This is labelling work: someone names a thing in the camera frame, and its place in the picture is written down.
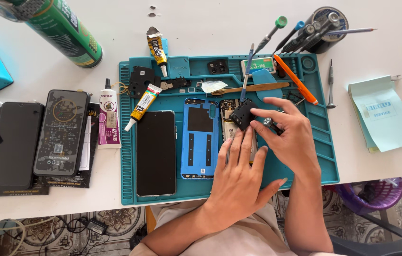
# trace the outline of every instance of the white table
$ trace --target white table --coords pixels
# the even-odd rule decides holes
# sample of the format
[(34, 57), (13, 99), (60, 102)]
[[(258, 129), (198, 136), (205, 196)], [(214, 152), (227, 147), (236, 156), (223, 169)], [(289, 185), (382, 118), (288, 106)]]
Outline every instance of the white table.
[[(335, 109), (328, 111), (341, 183), (402, 176), (402, 148), (370, 154), (347, 92), (348, 84), (383, 75), (402, 75), (402, 3), (388, 1), (186, 1), (67, 0), (104, 50), (102, 63), (90, 70), (72, 64), (25, 24), (0, 17), (0, 57), (15, 82), (0, 91), (0, 102), (45, 103), (51, 89), (83, 89), (98, 102), (105, 78), (118, 80), (118, 63), (147, 56), (145, 33), (157, 27), (169, 40), (170, 55), (248, 53), (278, 15), (289, 20), (262, 53), (270, 53), (299, 20), (320, 6), (333, 5), (350, 28), (375, 27), (371, 33), (347, 36), (318, 55), (326, 100), (328, 68), (333, 59)], [(154, 12), (157, 17), (150, 18)], [(251, 21), (244, 16), (250, 14)], [(402, 99), (402, 80), (397, 83)], [(124, 208), (120, 198), (120, 151), (96, 151), (90, 189), (50, 189), (47, 196), (0, 197), (0, 219), (61, 215)]]

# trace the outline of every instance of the smartphone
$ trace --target smartphone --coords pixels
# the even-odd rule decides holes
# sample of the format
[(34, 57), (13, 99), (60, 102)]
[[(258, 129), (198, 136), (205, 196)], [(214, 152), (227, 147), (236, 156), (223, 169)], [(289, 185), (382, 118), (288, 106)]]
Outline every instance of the smartphone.
[(39, 103), (5, 102), (0, 110), (0, 189), (29, 189), (41, 121)]
[(184, 101), (181, 176), (213, 179), (218, 157), (218, 102), (187, 98)]
[[(222, 100), (220, 102), (220, 116), (221, 116), (221, 127), (223, 131), (223, 142), (226, 139), (231, 138), (234, 139), (236, 135), (236, 131), (238, 129), (237, 125), (234, 124), (232, 119), (230, 119), (230, 115), (239, 105), (240, 99), (227, 99)], [(258, 139), (256, 136), (256, 132), (253, 132), (253, 138), (251, 141), (251, 154), (249, 163), (252, 164), (255, 159), (255, 154), (258, 152)]]
[(89, 102), (90, 95), (85, 91), (51, 90), (48, 93), (34, 163), (35, 175), (76, 175), (81, 161)]
[(175, 114), (146, 112), (136, 124), (136, 195), (174, 195), (176, 191)]

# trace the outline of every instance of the finger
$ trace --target finger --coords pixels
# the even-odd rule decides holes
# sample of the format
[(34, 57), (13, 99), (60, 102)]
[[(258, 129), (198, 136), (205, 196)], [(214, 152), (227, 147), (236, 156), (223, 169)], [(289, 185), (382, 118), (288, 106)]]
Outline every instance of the finger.
[(230, 157), (229, 164), (233, 164), (233, 166), (237, 166), (237, 161), (239, 159), (239, 153), (241, 151), (242, 139), (244, 138), (244, 133), (240, 128), (237, 129), (236, 135), (231, 144), (230, 148)]
[(275, 133), (271, 132), (269, 128), (258, 122), (257, 120), (253, 120), (250, 122), (250, 125), (255, 129), (255, 131), (267, 142), (269, 145), (271, 142), (279, 143), (281, 138)]
[(262, 118), (272, 118), (274, 122), (284, 123), (289, 120), (290, 116), (285, 113), (280, 113), (276, 110), (266, 110), (261, 108), (252, 108), (250, 113)]
[(241, 145), (241, 154), (239, 156), (239, 165), (241, 166), (249, 166), (250, 162), (250, 154), (251, 154), (251, 142), (253, 139), (253, 127), (248, 126), (245, 130), (244, 140)]
[(283, 108), (283, 110), (285, 111), (286, 114), (290, 114), (290, 115), (300, 114), (299, 109), (296, 106), (294, 106), (293, 102), (291, 102), (289, 100), (277, 98), (277, 97), (264, 97), (263, 101), (265, 103), (269, 103), (274, 106)]
[(227, 155), (228, 155), (228, 149), (231, 146), (232, 140), (230, 138), (227, 138), (226, 141), (221, 145), (220, 150), (218, 151), (218, 160), (217, 160), (217, 167), (215, 168), (215, 172), (223, 171), (226, 166), (227, 162)]
[(253, 176), (258, 178), (258, 180), (262, 179), (262, 172), (264, 170), (264, 162), (266, 161), (267, 151), (268, 148), (266, 146), (262, 146), (255, 154), (255, 159), (253, 159), (251, 171), (253, 172)]
[(262, 189), (258, 197), (256, 198), (256, 206), (258, 208), (263, 207), (269, 199), (275, 195), (278, 191), (278, 189), (288, 180), (288, 178), (284, 179), (277, 179), (269, 183), (264, 189)]

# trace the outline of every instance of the person's left hand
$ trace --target person's left hand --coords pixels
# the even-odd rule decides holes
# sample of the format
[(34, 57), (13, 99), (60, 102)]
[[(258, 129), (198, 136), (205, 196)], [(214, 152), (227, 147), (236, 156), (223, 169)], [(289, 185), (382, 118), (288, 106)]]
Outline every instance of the person's left hand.
[(287, 180), (274, 180), (259, 190), (267, 147), (262, 146), (258, 150), (251, 167), (249, 160), (253, 132), (251, 126), (246, 129), (245, 135), (238, 129), (234, 141), (231, 143), (231, 139), (227, 139), (218, 153), (212, 191), (200, 209), (200, 214), (207, 215), (209, 223), (206, 225), (211, 233), (224, 230), (262, 208)]

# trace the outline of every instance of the yellow glue tube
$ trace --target yellow glue tube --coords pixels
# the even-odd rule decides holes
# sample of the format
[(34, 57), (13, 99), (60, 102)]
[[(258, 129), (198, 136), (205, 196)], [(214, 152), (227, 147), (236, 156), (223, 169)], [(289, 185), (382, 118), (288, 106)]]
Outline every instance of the yellow glue tube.
[(155, 61), (157, 61), (157, 65), (160, 67), (163, 76), (167, 77), (168, 71), (166, 70), (166, 65), (168, 64), (168, 59), (163, 50), (163, 45), (161, 44), (161, 36), (163, 36), (163, 34), (158, 32), (155, 27), (150, 27), (147, 31), (147, 44), (149, 45), (152, 56)]
[(125, 126), (125, 131), (129, 131), (130, 128), (136, 123), (136, 121), (141, 120), (144, 113), (146, 113), (149, 106), (154, 102), (155, 98), (160, 94), (161, 89), (155, 85), (149, 84), (146, 92), (144, 92), (140, 101), (136, 105), (135, 109), (130, 115), (130, 121), (128, 121), (127, 126)]

